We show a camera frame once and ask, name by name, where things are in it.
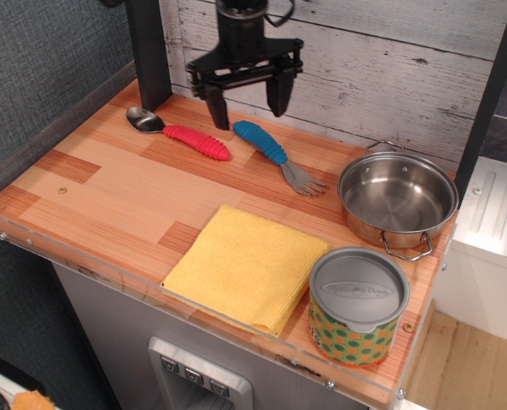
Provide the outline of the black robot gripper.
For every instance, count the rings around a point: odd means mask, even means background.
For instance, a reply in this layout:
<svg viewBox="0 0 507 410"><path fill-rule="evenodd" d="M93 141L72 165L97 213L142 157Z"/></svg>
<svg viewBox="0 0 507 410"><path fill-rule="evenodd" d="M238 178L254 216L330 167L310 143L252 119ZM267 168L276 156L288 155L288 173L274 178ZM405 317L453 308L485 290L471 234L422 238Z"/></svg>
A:
<svg viewBox="0 0 507 410"><path fill-rule="evenodd" d="M268 15L267 1L217 1L219 42L205 55L189 62L191 88L205 92L205 101L214 125L230 128L224 90L265 81L267 104L282 116L302 72L300 50L303 42L293 38L268 38L265 23L280 27L294 13L294 2L275 19Z"/></svg>

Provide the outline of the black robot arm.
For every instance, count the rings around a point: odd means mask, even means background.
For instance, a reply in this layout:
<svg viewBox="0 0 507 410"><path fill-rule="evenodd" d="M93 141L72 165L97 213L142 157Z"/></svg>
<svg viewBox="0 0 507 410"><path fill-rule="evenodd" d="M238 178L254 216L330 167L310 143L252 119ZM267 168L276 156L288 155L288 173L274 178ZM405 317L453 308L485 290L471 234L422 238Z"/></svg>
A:
<svg viewBox="0 0 507 410"><path fill-rule="evenodd" d="M265 23L281 26L294 12L294 2L279 20L267 14L267 1L217 1L217 46L186 66L193 94L205 101L214 125L229 128L224 91L265 83L271 112L285 113L294 80L302 72L299 38L268 38Z"/></svg>

